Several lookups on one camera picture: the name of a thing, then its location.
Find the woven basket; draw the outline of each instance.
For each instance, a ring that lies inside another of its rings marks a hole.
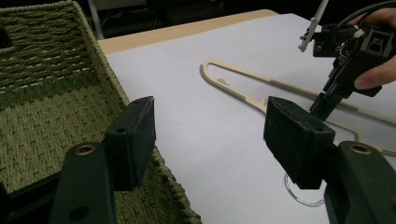
[[[76,2],[0,9],[0,181],[8,192],[59,172],[65,152],[129,101]],[[154,149],[143,187],[116,192],[119,223],[201,223]]]

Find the wicker texture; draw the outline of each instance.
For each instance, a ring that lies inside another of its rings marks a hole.
[[[61,170],[101,141],[129,103],[76,2],[0,9],[0,181],[8,192]],[[116,193],[119,223],[201,223],[154,149],[142,188]]]

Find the human hand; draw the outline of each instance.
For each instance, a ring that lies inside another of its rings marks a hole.
[[[354,19],[352,23],[356,23],[360,18],[361,16]],[[371,24],[379,26],[387,26],[396,32],[396,8],[379,9],[365,18],[364,22],[370,22]],[[395,80],[396,56],[359,75],[355,80],[355,87],[358,90],[366,90],[388,84]]]

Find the beige plastic hanger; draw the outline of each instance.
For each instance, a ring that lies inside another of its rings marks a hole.
[[[316,99],[318,97],[318,94],[316,92],[313,91],[308,91],[305,90],[303,88],[291,85],[289,83],[286,82],[281,82],[278,80],[275,80],[271,77],[265,76],[263,74],[257,73],[257,72],[253,72],[253,71],[249,71],[247,69],[243,69],[240,67],[237,67],[235,65],[232,64],[228,64],[228,63],[223,63],[217,60],[205,60],[201,63],[201,67],[200,67],[200,71],[201,71],[201,75],[204,78],[204,80],[206,80],[209,84],[211,84],[212,86],[227,92],[228,94],[230,94],[233,97],[236,97],[237,99],[244,101],[246,103],[248,103],[249,105],[252,105],[254,107],[256,107],[257,109],[259,109],[264,115],[266,113],[267,107],[266,107],[266,101],[268,99],[268,97],[263,97],[260,101],[257,101],[256,99],[236,90],[235,88],[231,87],[223,78],[221,77],[213,77],[211,76],[208,71],[207,71],[207,67],[212,64],[230,71],[234,71],[236,73],[239,73],[241,75],[245,75],[248,77],[254,77],[258,80],[264,81],[270,85],[279,87],[281,89],[287,90],[287,91],[292,91],[294,93],[300,94],[302,96],[311,98],[311,99]],[[384,116],[381,115],[379,113],[376,113],[372,110],[369,109],[365,109],[365,108],[361,108],[361,107],[357,107],[355,105],[350,105],[347,104],[345,102],[341,102],[339,104],[340,108],[343,108],[345,110],[354,112],[354,113],[358,113],[360,115],[369,117],[371,119],[376,119],[379,120],[381,122],[385,122],[387,124],[393,125],[396,127],[396,119],[388,117],[388,116]],[[347,130],[351,133],[353,133],[355,135],[355,141],[358,142],[363,142],[364,143],[364,139],[362,138],[362,134],[360,132],[360,130],[349,127],[343,123],[337,122],[335,120],[330,120],[327,119],[326,122],[335,125],[339,128],[342,128],[344,130]],[[384,154],[384,155],[388,155],[391,157],[396,157],[396,150],[389,150],[389,149],[379,149],[379,151]]]

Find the white tabletop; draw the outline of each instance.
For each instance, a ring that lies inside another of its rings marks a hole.
[[[295,15],[278,15],[107,54],[131,101],[154,96],[156,145],[204,223],[329,222],[324,205],[301,205],[286,192],[285,172],[262,139],[264,114],[215,89],[199,71],[201,62],[216,59],[321,91],[333,59],[297,49],[308,25]],[[209,71],[257,99],[275,95],[305,108],[312,104],[217,67]],[[395,91],[390,84],[374,99],[354,93],[350,102],[396,117]],[[331,118],[361,129],[368,144],[396,146],[394,127],[342,111]],[[338,140],[352,138],[336,131]],[[394,158],[389,161],[396,167]],[[323,189],[293,190],[310,202],[323,197]]]

